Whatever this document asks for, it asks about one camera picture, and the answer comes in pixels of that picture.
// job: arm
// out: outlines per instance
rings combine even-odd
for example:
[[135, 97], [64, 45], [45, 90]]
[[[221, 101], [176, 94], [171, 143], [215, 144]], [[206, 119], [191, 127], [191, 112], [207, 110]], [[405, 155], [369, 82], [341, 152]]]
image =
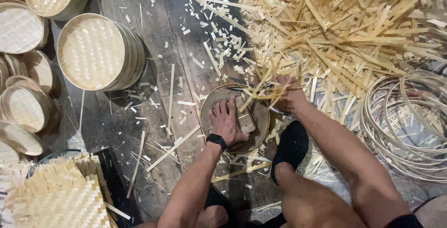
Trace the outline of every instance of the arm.
[[[286, 84], [288, 77], [278, 77]], [[303, 124], [324, 156], [349, 183], [355, 211], [368, 227], [382, 228], [410, 209], [382, 164], [371, 151], [343, 125], [313, 107], [299, 84], [292, 84], [283, 98], [285, 110]]]
[[[213, 110], [209, 110], [212, 132], [223, 137], [227, 147], [235, 143], [247, 141], [236, 125], [236, 100], [231, 98], [217, 102]], [[205, 205], [211, 176], [222, 154], [220, 145], [208, 142], [194, 163], [180, 178], [171, 193], [158, 227], [194, 227], [200, 211]]]

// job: bundle of bamboo strips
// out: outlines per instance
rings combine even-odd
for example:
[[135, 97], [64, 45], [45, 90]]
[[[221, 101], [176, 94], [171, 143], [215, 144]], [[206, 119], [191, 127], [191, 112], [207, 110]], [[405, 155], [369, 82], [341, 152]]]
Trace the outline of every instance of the bundle of bamboo strips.
[[[257, 8], [241, 9], [261, 79], [248, 88], [252, 96], [263, 97], [260, 89], [278, 74], [311, 75], [302, 81], [309, 100], [325, 92], [318, 109], [342, 124], [354, 111], [358, 118], [353, 103], [380, 77], [404, 75], [415, 61], [447, 63], [440, 57], [447, 37], [445, 0], [238, 1]], [[279, 89], [263, 94], [274, 103]], [[352, 122], [350, 129], [358, 125]]]

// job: black watch strap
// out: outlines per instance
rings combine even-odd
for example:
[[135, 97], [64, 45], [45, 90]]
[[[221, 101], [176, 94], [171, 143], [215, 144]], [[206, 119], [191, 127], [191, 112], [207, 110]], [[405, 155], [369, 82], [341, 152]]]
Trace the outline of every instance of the black watch strap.
[[227, 148], [227, 143], [222, 138], [222, 136], [217, 134], [210, 134], [207, 137], [207, 142], [217, 143], [222, 147], [222, 152]]

